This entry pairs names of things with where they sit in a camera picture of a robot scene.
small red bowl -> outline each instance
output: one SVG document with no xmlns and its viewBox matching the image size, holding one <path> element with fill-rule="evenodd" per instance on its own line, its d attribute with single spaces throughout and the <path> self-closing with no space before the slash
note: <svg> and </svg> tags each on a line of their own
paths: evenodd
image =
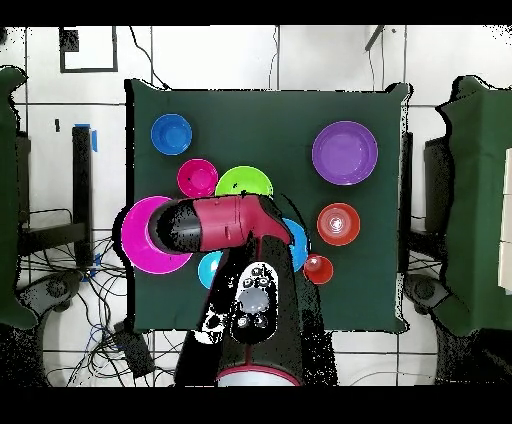
<svg viewBox="0 0 512 424">
<path fill-rule="evenodd" d="M 304 276 L 314 284 L 325 284 L 334 274 L 332 262 L 325 256 L 312 253 L 304 263 Z"/>
<path fill-rule="evenodd" d="M 318 215 L 316 228 L 326 243 L 344 246 L 357 237 L 361 221 L 352 206 L 346 203 L 332 203 Z"/>
<path fill-rule="evenodd" d="M 178 170 L 178 187 L 185 196 L 206 197 L 219 181 L 215 167 L 205 159 L 190 159 Z"/>
</svg>

red bowl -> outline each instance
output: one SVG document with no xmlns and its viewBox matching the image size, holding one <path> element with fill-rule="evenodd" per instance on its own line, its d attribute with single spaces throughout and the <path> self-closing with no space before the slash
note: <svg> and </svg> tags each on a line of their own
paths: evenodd
<svg viewBox="0 0 512 424">
<path fill-rule="evenodd" d="M 325 256 L 312 253 L 304 263 L 304 276 L 314 284 L 329 282 L 334 274 L 332 262 Z"/>
<path fill-rule="evenodd" d="M 332 203 L 318 215 L 316 228 L 327 244 L 344 246 L 357 237 L 361 221 L 352 206 L 346 203 Z"/>
</svg>

purple bowl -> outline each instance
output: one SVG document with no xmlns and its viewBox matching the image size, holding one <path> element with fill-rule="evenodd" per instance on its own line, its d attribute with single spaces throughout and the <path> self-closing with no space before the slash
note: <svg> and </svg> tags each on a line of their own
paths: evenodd
<svg viewBox="0 0 512 424">
<path fill-rule="evenodd" d="M 352 185 L 367 178 L 377 163 L 377 142 L 357 122 L 340 121 L 325 127 L 313 143 L 313 165 L 332 184 Z"/>
</svg>

orange-red bowl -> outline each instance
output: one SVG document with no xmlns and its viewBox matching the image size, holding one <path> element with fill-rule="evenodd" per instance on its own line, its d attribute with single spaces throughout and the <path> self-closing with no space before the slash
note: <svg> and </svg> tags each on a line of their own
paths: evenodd
<svg viewBox="0 0 512 424">
<path fill-rule="evenodd" d="M 359 234 L 361 221 L 356 210 L 346 203 L 332 203 L 322 209 L 316 222 L 322 240 L 332 246 L 344 246 Z"/>
</svg>

white tile floor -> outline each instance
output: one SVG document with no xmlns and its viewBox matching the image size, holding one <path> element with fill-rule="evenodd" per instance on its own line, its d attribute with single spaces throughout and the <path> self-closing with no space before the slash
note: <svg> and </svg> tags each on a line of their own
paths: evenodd
<svg viewBox="0 0 512 424">
<path fill-rule="evenodd" d="M 512 38 L 496 27 L 386 25 L 383 37 L 371 50 L 370 67 L 364 46 L 374 28 L 375 25 L 282 26 L 275 35 L 280 55 L 273 63 L 270 87 L 371 91 L 373 87 L 381 90 L 397 82 L 412 84 L 414 94 L 408 112 L 409 130 L 414 133 L 412 214 L 423 217 L 423 144 L 446 131 L 434 106 L 449 99 L 452 82 L 459 75 L 478 75 L 496 87 L 511 85 Z M 80 51 L 66 53 L 68 66 L 110 66 L 110 28 L 77 29 Z M 20 129 L 27 130 L 32 139 L 32 210 L 71 208 L 71 127 L 89 123 L 98 131 L 98 151 L 92 156 L 95 238 L 108 237 L 115 216 L 125 204 L 123 79 L 141 78 L 159 86 L 151 75 L 151 65 L 135 47 L 128 27 L 117 27 L 118 72 L 95 74 L 60 73 L 57 28 L 8 30 L 8 41 L 0 46 L 0 65 L 18 66 L 29 77 L 27 84 L 13 93 L 13 99 L 20 115 Z M 273 26 L 134 27 L 134 32 L 138 44 L 154 58 L 156 74 L 173 88 L 269 87 L 270 64 L 276 53 Z M 60 132 L 55 130 L 55 119 L 60 121 Z M 57 212 L 34 215 L 34 223 L 39 225 L 63 223 L 66 219 L 65 213 Z M 413 220 L 412 225 L 423 228 L 421 219 Z M 51 251 L 49 255 L 63 254 Z M 113 252 L 104 261 L 122 266 Z M 38 271 L 31 271 L 32 279 L 39 275 Z M 28 273 L 23 273 L 20 285 L 28 283 L 28 278 Z M 98 282 L 105 278 L 98 275 Z M 124 280 L 117 280 L 112 288 L 116 294 L 125 290 Z M 89 305 L 90 319 L 98 322 L 97 298 L 87 283 L 80 294 Z M 109 295 L 108 302 L 114 322 L 125 317 L 125 297 Z M 410 328 L 400 336 L 334 334 L 339 384 L 432 383 L 437 352 L 433 323 L 416 314 L 406 299 L 402 312 Z M 78 297 L 63 314 L 52 313 L 44 338 L 47 370 L 74 367 L 83 357 L 90 330 L 85 307 Z M 172 369 L 178 354 L 168 351 L 179 350 L 179 346 L 174 348 L 171 344 L 182 342 L 184 333 L 157 331 L 148 338 L 150 349 L 158 358 L 157 365 Z M 57 370 L 50 374 L 50 380 L 55 385 L 65 385 L 70 374 L 70 369 Z M 172 383 L 170 374 L 158 374 L 160 371 L 155 375 L 157 386 Z M 153 378 L 148 380 L 153 385 Z M 123 381 L 126 385 L 134 383 L 131 376 L 123 376 Z M 113 378 L 84 384 L 119 382 Z M 144 379 L 138 379 L 136 384 L 146 385 Z"/>
</svg>

